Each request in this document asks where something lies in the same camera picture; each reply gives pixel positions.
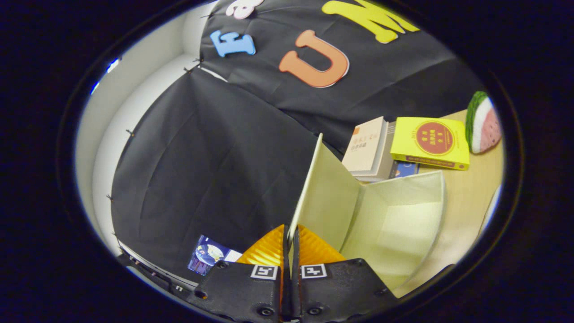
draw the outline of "card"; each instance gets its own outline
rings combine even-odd
[[[229,249],[202,235],[199,237],[187,268],[205,276],[218,261],[235,262],[241,256],[242,253]]]

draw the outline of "crocheted watermelon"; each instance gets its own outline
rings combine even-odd
[[[468,149],[481,153],[496,145],[502,137],[498,117],[488,95],[476,92],[468,104],[466,139]]]

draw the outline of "wooden table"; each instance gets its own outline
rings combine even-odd
[[[465,121],[466,110],[449,114],[444,119]],[[419,173],[443,170],[447,198],[443,224],[434,247],[421,268],[393,291],[402,297],[421,286],[444,267],[457,263],[471,248],[483,225],[493,193],[502,183],[504,167],[503,142],[490,151],[470,155],[467,171],[421,165]]]

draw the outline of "foam letter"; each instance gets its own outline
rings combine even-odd
[[[331,60],[331,67],[319,71],[290,51],[279,63],[281,72],[289,72],[312,87],[328,87],[337,83],[349,70],[349,58],[342,51],[315,36],[312,30],[302,32],[295,41],[297,47],[311,47]]]
[[[405,33],[403,28],[410,32],[420,30],[408,23],[403,18],[364,0],[355,0],[363,6],[352,5],[346,2],[329,1],[323,5],[322,11],[326,14],[340,14],[353,20],[375,34],[375,39],[383,44],[388,44],[398,38],[396,32]],[[396,32],[385,29],[378,24],[390,28]]]
[[[241,39],[236,39],[237,37],[239,37],[238,33],[226,33],[221,35],[220,30],[216,30],[210,35],[211,41],[214,42],[215,49],[217,49],[217,53],[221,57],[229,53],[239,52],[246,52],[249,55],[255,54],[255,45],[253,44],[253,38],[251,38],[251,36],[246,34]]]
[[[263,0],[236,0],[227,7],[225,14],[228,16],[233,15],[235,19],[245,19],[262,2]]]

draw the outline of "red circle label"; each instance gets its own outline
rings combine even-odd
[[[437,121],[423,122],[418,126],[416,141],[423,151],[433,155],[444,155],[454,146],[452,131]]]

